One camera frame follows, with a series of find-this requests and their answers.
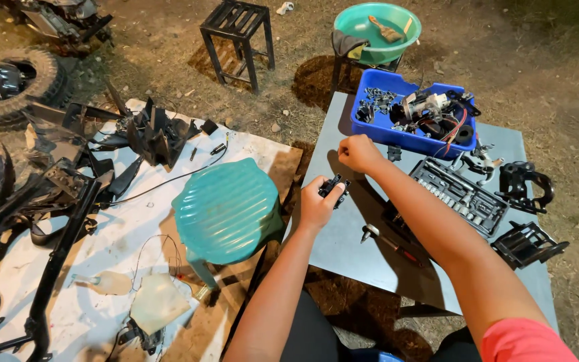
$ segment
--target red sleeve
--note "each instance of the red sleeve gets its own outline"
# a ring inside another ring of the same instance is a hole
[[[526,318],[503,319],[482,339],[484,362],[578,362],[549,326]]]

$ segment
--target black pants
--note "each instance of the black pants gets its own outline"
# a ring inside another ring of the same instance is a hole
[[[352,361],[350,350],[341,343],[334,329],[318,309],[310,295],[303,291],[294,314],[282,362]],[[477,347],[464,327],[451,334],[439,345],[430,362],[481,362]]]

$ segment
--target green plastic basin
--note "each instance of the green plastic basin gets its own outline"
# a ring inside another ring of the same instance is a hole
[[[379,27],[368,20],[368,15],[374,16],[379,23],[395,29],[403,34],[403,28],[412,18],[405,37],[395,43],[388,43],[381,36]],[[422,33],[422,23],[408,10],[393,4],[364,3],[343,10],[334,20],[334,29],[344,34],[370,40],[361,53],[359,62],[362,64],[379,65],[391,62],[403,54],[408,46],[417,41]]]

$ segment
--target paintbrush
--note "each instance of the paintbrush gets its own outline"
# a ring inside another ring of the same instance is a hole
[[[385,40],[388,41],[388,43],[394,43],[397,40],[401,40],[401,38],[403,38],[403,35],[401,35],[401,33],[395,29],[392,29],[389,26],[381,25],[374,16],[370,15],[368,16],[368,19],[370,19],[373,24],[379,27],[379,30],[381,30],[381,35],[385,38]]]

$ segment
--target blue plastic tray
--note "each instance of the blue plastic tray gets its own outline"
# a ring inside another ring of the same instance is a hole
[[[413,94],[414,91],[419,89],[416,84],[406,82],[399,74],[389,73],[383,70],[365,70],[359,82],[357,97],[355,98],[355,106],[350,114],[350,118],[352,119],[352,132],[355,135],[365,134],[374,142],[387,145],[398,145],[407,151],[421,153],[442,160],[452,160],[459,156],[461,152],[469,152],[475,149],[475,145],[477,144],[475,139],[476,135],[473,135],[473,138],[464,144],[451,144],[450,150],[446,155],[444,155],[446,142],[427,138],[420,129],[417,129],[414,134],[391,129],[390,127],[394,124],[390,120],[390,115],[375,112],[373,124],[357,120],[357,110],[360,101],[362,99],[367,100],[367,94],[365,92],[366,87],[379,88],[383,91],[391,91],[398,94],[394,99],[394,103],[398,103],[401,98]],[[434,83],[432,86],[424,89],[424,91],[430,90],[432,93],[441,94],[450,89],[460,94],[465,92],[463,87],[442,83]],[[475,99],[471,99],[470,103],[474,105]],[[475,117],[469,115],[464,124],[469,124],[475,128]]]

